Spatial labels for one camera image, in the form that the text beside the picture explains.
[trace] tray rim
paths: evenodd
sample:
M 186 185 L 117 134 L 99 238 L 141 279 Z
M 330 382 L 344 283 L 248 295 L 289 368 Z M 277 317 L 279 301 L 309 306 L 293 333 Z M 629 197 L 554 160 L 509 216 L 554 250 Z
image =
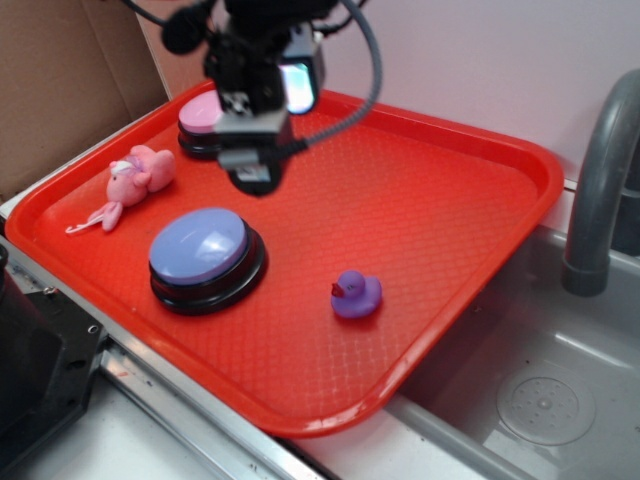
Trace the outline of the tray rim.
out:
M 42 192 L 55 186 L 56 200 L 64 197 L 66 192 L 79 187 L 86 181 L 86 178 L 91 178 L 104 169 L 103 164 L 92 162 L 92 160 L 100 157 L 105 150 L 120 150 L 122 156 L 124 156 L 128 152 L 128 144 L 125 141 L 127 138 L 134 137 L 138 132 L 152 127 L 167 128 L 173 125 L 173 118 L 177 118 L 177 113 L 182 105 L 195 95 L 211 88 L 211 82 L 207 81 L 186 91 L 36 187 L 16 205 L 9 215 L 5 226 L 8 239 L 44 268 L 52 273 L 55 272 L 58 278 L 76 289 L 76 292 L 83 295 L 87 300 L 88 298 L 95 299 L 95 295 L 98 295 L 97 298 L 99 300 L 103 294 L 98 289 L 86 285 L 82 288 L 81 283 L 81 288 L 74 286 L 79 281 L 81 282 L 82 279 L 78 275 L 74 275 L 71 266 L 47 256 L 46 252 L 43 252 L 30 238 L 30 230 L 28 225 L 25 225 L 26 222 L 23 221 L 21 223 L 18 218 L 20 216 L 31 219 L 37 218 L 34 215 L 45 211 L 46 207 L 51 203 L 51 197 L 48 197 L 45 201 L 41 196 Z M 332 108 L 332 116 L 335 116 L 336 109 L 342 110 L 346 115 L 357 108 L 360 103 L 361 100 L 355 97 L 336 92 L 324 92 L 317 109 L 322 113 L 329 105 Z M 232 395 L 235 408 L 243 405 L 251 406 L 253 415 L 247 416 L 250 421 L 263 430 L 283 437 L 313 437 L 333 433 L 364 420 L 381 408 L 410 374 L 413 367 L 437 343 L 448 327 L 455 322 L 457 316 L 533 231 L 564 188 L 564 174 L 555 156 L 548 150 L 526 140 L 383 104 L 377 104 L 374 111 L 362 121 L 362 125 L 384 131 L 389 131 L 389 127 L 393 126 L 394 133 L 398 133 L 398 130 L 401 130 L 402 133 L 400 135 L 422 142 L 425 142 L 424 130 L 428 129 L 429 132 L 433 133 L 429 140 L 437 141 L 428 141 L 426 143 L 501 163 L 524 173 L 537 187 L 537 202 L 520 218 L 509 234 L 502 237 L 497 247 L 480 263 L 471 277 L 456 291 L 444 307 L 432 317 L 428 324 L 429 328 L 425 327 L 420 335 L 408 345 L 402 356 L 391 365 L 361 401 L 348 408 L 341 409 L 333 414 L 327 414 L 323 418 L 283 417 L 269 408 L 268 405 L 264 405 L 261 400 L 248 395 L 241 389 L 238 390 L 232 379 L 218 372 L 205 369 L 199 362 L 190 358 L 187 352 L 179 351 L 176 348 L 171 349 L 170 355 L 174 357 L 174 360 L 178 359 L 184 362 L 182 364 L 188 365 L 189 370 L 192 372 L 200 371 L 197 375 L 194 374 L 192 378 L 210 393 L 219 397 L 222 401 Z M 469 148 L 470 142 L 462 142 L 462 139 L 473 140 L 474 142 L 471 142 L 471 145 L 474 148 Z M 116 145 L 118 142 L 122 144 L 120 148 Z M 487 143 L 490 143 L 493 149 L 491 158 L 487 158 L 482 151 L 482 145 Z M 452 148 L 462 144 L 467 148 L 462 150 L 460 148 Z M 79 171 L 82 171 L 83 175 L 77 175 Z M 100 308 L 99 302 L 88 301 Z M 115 315 L 113 313 L 109 314 L 112 318 L 118 314 L 126 314 L 124 308 L 121 308 L 119 304 L 114 305 L 112 310 L 115 313 Z M 130 328 L 129 326 L 120 325 L 127 330 Z M 145 325 L 144 328 L 132 333 L 140 339 L 141 335 L 139 333 L 141 330 L 151 331 L 153 328 Z M 153 341 L 141 341 L 169 360 L 166 357 L 167 352 L 158 350 Z M 412 368 L 407 369 L 407 364 L 411 365 Z M 213 385 L 215 385 L 216 393 L 212 391 Z

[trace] pink plush toy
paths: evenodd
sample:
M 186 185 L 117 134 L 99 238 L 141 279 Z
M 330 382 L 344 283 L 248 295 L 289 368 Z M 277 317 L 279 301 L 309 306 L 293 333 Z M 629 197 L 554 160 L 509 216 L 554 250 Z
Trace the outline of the pink plush toy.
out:
M 109 164 L 111 178 L 107 184 L 108 202 L 93 212 L 87 223 L 67 228 L 74 233 L 102 222 L 105 232 L 115 228 L 124 207 L 145 199 L 148 193 L 163 189 L 174 179 L 176 164 L 169 150 L 154 152 L 145 145 L 136 145 L 124 159 Z

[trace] purple rubber duck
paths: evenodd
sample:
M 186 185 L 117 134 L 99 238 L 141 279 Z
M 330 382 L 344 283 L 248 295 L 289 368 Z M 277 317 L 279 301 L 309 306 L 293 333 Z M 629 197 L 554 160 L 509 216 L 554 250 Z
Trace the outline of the purple rubber duck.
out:
M 343 272 L 331 290 L 331 306 L 344 318 L 365 317 L 378 308 L 381 300 L 380 280 L 355 270 Z

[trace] white wall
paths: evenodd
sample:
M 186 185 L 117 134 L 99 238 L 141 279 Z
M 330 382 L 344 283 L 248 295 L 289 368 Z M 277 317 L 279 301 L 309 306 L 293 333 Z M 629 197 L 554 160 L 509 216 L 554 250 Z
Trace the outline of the white wall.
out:
M 542 145 L 577 180 L 616 80 L 640 68 L 638 0 L 371 0 L 384 103 Z M 369 88 L 355 25 L 324 44 L 326 87 Z

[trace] red tray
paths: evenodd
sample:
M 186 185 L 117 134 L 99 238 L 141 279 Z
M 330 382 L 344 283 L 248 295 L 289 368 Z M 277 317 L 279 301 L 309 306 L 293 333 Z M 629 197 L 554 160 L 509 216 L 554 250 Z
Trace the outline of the red tray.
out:
M 378 106 L 363 123 L 294 158 L 264 198 L 236 190 L 215 162 L 177 143 L 182 105 L 200 85 L 46 182 L 6 225 L 9 239 L 75 291 L 258 427 L 284 437 L 336 431 L 380 408 L 555 202 L 563 174 L 530 143 Z M 359 101 L 326 93 L 294 118 L 298 136 Z M 136 144 L 176 153 L 174 184 L 125 209 L 110 234 L 69 236 L 106 201 L 108 164 Z M 258 288 L 219 313 L 165 310 L 148 252 L 194 209 L 237 212 L 263 237 Z M 376 275 L 371 317 L 341 320 L 331 284 Z

